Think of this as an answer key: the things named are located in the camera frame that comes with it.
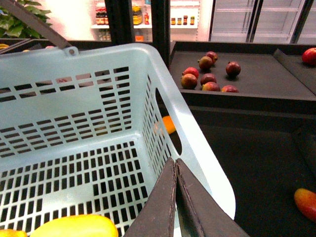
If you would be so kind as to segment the camera right gripper right finger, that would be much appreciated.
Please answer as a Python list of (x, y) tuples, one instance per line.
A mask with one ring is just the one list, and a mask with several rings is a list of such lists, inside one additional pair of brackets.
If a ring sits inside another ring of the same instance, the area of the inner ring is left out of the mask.
[(247, 237), (226, 214), (187, 165), (178, 159), (176, 204), (183, 237)]

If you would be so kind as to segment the camera right gripper left finger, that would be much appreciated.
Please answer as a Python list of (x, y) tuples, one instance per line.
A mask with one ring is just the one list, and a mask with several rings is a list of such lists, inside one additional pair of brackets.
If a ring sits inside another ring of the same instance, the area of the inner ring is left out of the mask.
[(168, 158), (148, 199), (124, 234), (126, 237), (172, 237), (176, 201), (175, 162)]

